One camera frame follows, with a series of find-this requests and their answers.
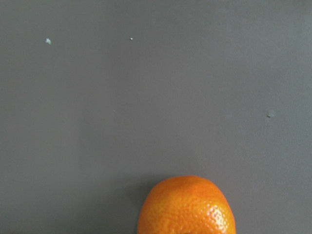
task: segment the citrus fruit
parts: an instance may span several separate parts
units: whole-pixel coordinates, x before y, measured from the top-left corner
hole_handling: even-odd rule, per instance
[[[137,234],[235,234],[231,208],[218,187],[195,176],[158,183],[139,215]]]

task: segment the gray surface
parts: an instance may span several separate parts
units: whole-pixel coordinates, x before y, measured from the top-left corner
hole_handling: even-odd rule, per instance
[[[311,233],[309,1],[3,0],[0,42],[0,233],[134,234],[187,174]]]

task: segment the tangerine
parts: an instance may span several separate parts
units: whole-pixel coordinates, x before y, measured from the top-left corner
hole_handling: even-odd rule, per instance
[[[152,188],[141,208],[137,234],[235,234],[231,208],[218,187],[177,176]]]

